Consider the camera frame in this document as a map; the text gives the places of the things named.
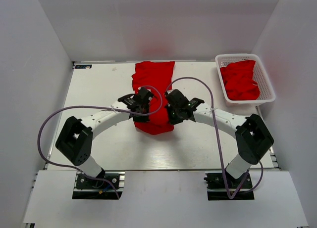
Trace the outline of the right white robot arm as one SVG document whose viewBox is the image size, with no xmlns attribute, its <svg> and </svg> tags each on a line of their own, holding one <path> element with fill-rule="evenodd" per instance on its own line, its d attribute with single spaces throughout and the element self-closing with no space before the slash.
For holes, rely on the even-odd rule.
<svg viewBox="0 0 317 228">
<path fill-rule="evenodd" d="M 274 139 L 259 115 L 249 117 L 214 109 L 202 99 L 188 100 L 181 91 L 165 93 L 169 122 L 172 125 L 191 120 L 223 131 L 236 139 L 238 154 L 226 166 L 224 183 L 234 188 L 252 165 L 260 162 L 274 144 Z"/>
</svg>

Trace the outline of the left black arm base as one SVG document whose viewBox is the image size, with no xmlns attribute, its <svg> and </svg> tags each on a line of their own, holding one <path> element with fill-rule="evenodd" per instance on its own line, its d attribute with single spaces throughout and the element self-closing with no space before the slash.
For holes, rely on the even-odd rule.
<svg viewBox="0 0 317 228">
<path fill-rule="evenodd" d="M 115 187 L 118 196 L 112 186 L 103 181 L 94 181 L 77 173 L 72 199 L 74 200 L 118 200 L 124 188 L 124 172 L 106 172 L 104 179 L 110 181 Z"/>
</svg>

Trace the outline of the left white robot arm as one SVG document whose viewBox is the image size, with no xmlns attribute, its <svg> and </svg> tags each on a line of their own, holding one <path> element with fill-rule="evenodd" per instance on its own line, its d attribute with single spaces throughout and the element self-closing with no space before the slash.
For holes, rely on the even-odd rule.
<svg viewBox="0 0 317 228">
<path fill-rule="evenodd" d="M 93 140 L 102 132 L 130 118 L 148 122 L 150 102 L 155 97 L 151 90 L 141 87 L 136 94 L 120 97 L 96 114 L 77 119 L 69 117 L 56 140 L 56 148 L 81 172 L 88 176 L 88 183 L 99 188 L 105 182 L 105 171 L 91 155 Z"/>
</svg>

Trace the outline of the red t shirt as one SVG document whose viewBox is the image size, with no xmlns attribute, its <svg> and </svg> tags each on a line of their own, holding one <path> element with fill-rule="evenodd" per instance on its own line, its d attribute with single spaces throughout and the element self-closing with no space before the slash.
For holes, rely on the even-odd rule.
<svg viewBox="0 0 317 228">
<path fill-rule="evenodd" d="M 150 102 L 150 112 L 158 110 L 149 116 L 146 123 L 135 122 L 137 129 L 150 135 L 159 135 L 174 130 L 174 126 L 168 121 L 168 112 L 165 106 L 167 100 L 164 96 L 166 90 L 171 89 L 172 75 L 175 62 L 151 62 L 143 61 L 135 64 L 135 73 L 132 75 L 132 89 L 138 92 L 139 87 L 152 86 L 155 98 Z"/>
</svg>

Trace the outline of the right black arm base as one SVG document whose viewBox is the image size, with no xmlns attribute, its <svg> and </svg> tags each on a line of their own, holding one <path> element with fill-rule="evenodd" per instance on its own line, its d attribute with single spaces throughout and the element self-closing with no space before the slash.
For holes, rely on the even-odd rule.
<svg viewBox="0 0 317 228">
<path fill-rule="evenodd" d="M 240 182 L 243 180 L 244 175 L 239 179 L 233 179 L 230 176 L 227 178 L 229 193 L 232 196 L 234 191 L 238 188 Z M 219 173 L 206 173 L 204 180 L 207 185 L 208 201 L 226 201 L 230 200 L 227 195 L 223 175 Z M 240 190 L 237 192 L 232 200 L 254 200 L 254 192 L 250 190 L 253 188 L 251 176 L 248 174 Z"/>
</svg>

